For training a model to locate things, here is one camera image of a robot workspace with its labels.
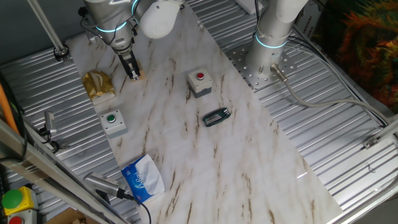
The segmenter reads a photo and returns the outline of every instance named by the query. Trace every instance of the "red emergency button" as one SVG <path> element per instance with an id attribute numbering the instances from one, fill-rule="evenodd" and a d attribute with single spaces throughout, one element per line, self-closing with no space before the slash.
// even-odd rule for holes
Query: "red emergency button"
<path id="1" fill-rule="evenodd" d="M 198 73 L 197 79 L 198 80 L 203 80 L 205 78 L 205 75 L 203 73 Z"/>
<path id="2" fill-rule="evenodd" d="M 20 217 L 12 217 L 8 224 L 24 224 L 24 221 Z"/>

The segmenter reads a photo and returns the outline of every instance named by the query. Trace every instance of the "marble surface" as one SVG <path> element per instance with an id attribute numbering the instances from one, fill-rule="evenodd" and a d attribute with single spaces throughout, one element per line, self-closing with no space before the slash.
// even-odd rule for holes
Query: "marble surface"
<path id="1" fill-rule="evenodd" d="M 113 79 L 115 99 L 95 110 L 123 114 L 129 132 L 109 139 L 119 165 L 149 154 L 162 175 L 166 192 L 148 204 L 152 223 L 326 223 L 342 213 L 188 6 L 167 37 L 138 33 L 133 50 L 146 80 L 135 83 L 100 40 L 67 44 L 80 75 Z M 196 99 L 187 74 L 198 68 L 213 90 Z M 221 107 L 231 117 L 206 128 L 202 117 Z"/>

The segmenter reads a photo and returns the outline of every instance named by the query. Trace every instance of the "blue led ring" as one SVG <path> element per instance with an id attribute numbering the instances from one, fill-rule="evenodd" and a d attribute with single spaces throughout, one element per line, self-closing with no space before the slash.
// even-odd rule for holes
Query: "blue led ring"
<path id="1" fill-rule="evenodd" d="M 116 31 L 118 31 L 119 29 L 122 29 L 123 27 L 124 27 L 124 25 L 126 25 L 127 24 L 127 22 L 124 22 L 123 24 L 121 24 L 120 26 L 118 26 L 118 28 L 116 28 L 116 30 L 103 30 L 103 29 L 100 29 L 100 28 L 98 28 L 98 27 L 96 27 L 99 31 L 101 31 L 101 32 L 116 32 Z"/>
<path id="2" fill-rule="evenodd" d="M 261 45 L 263 45 L 263 46 L 265 46 L 265 47 L 268 47 L 268 48 L 271 48 L 271 49 L 276 49 L 276 48 L 279 48 L 279 47 L 283 47 L 283 46 L 287 43 L 287 40 L 286 40 L 286 42 L 285 42 L 284 44 L 282 44 L 281 46 L 271 47 L 271 46 L 268 46 L 268 45 L 265 45 L 265 44 L 261 43 L 261 41 L 260 41 L 259 38 L 257 37 L 257 33 L 256 33 L 256 40 L 257 40 Z"/>
<path id="3" fill-rule="evenodd" d="M 134 15 L 134 7 L 136 6 L 137 3 L 138 3 L 138 0 L 135 0 L 134 3 L 132 4 L 132 8 L 131 8 L 132 15 Z"/>

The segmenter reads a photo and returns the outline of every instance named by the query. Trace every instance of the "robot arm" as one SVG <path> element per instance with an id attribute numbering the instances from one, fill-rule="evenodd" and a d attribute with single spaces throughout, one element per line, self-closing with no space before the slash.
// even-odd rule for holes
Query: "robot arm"
<path id="1" fill-rule="evenodd" d="M 271 65 L 279 64 L 294 19 L 308 0 L 269 0 L 261 14 L 253 47 L 246 56 L 248 69 L 269 75 Z M 119 55 L 130 79 L 140 71 L 132 52 L 134 43 L 130 20 L 135 19 L 151 39 L 166 36 L 173 29 L 184 0 L 84 0 L 94 24 L 92 33 L 100 36 Z"/>
<path id="2" fill-rule="evenodd" d="M 111 46 L 130 79 L 138 80 L 141 74 L 131 48 L 134 37 L 129 21 L 134 19 L 148 38 L 162 38 L 173 29 L 183 0 L 84 0 L 84 3 L 87 10 L 81 13 L 86 20 L 83 28 Z M 89 18 L 95 25 L 89 25 Z"/>

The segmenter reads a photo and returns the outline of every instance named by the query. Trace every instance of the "metal grating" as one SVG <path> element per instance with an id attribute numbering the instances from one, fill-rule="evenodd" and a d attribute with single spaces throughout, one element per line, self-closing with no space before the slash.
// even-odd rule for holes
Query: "metal grating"
<path id="1" fill-rule="evenodd" d="M 248 15 L 233 0 L 191 0 L 189 5 L 224 52 L 252 42 L 255 15 Z M 312 103 L 354 97 L 339 79 L 314 56 L 287 51 L 298 70 L 289 82 L 298 96 Z M 81 85 L 73 62 L 62 64 L 46 50 L 0 67 L 37 128 L 44 110 L 56 114 L 59 133 L 55 139 L 70 148 L 57 156 L 80 177 L 95 171 L 124 181 L 92 104 Z M 301 155 L 319 176 L 343 210 L 352 209 L 383 189 L 397 176 L 398 150 L 393 140 L 365 150 L 362 142 L 380 127 L 361 107 L 339 104 L 327 108 L 297 105 L 279 82 L 255 94 L 281 125 Z M 368 164 L 376 172 L 369 170 Z M 12 187 L 26 181 L 8 172 Z M 68 205 L 35 188 L 44 220 Z M 137 218 L 129 203 L 112 198 L 123 217 Z"/>
<path id="2" fill-rule="evenodd" d="M 97 172 L 126 182 L 72 60 L 58 62 L 50 49 L 3 65 L 0 71 L 25 109 L 27 120 L 36 128 L 43 127 L 45 110 L 55 112 L 57 135 L 53 139 L 69 146 L 61 149 L 57 157 L 74 173 L 83 178 L 89 172 Z M 28 183 L 11 170 L 7 171 L 7 178 L 12 189 Z M 34 185 L 34 190 L 44 222 L 69 207 L 38 186 Z M 134 202 L 109 199 L 122 217 L 139 220 Z"/>
<path id="3" fill-rule="evenodd" d="M 256 17 L 233 0 L 188 3 L 227 54 L 240 52 L 240 46 L 252 42 Z M 296 50 L 287 53 L 297 67 L 289 83 L 299 97 L 312 103 L 355 97 L 316 57 Z M 280 82 L 254 92 L 344 211 L 357 207 L 397 177 L 395 140 L 377 149 L 364 149 L 362 142 L 381 128 L 362 107 L 346 103 L 306 108 L 296 104 Z"/>
<path id="4" fill-rule="evenodd" d="M 234 0 L 191 0 L 188 3 L 224 52 L 252 42 L 256 15 L 249 15 Z"/>

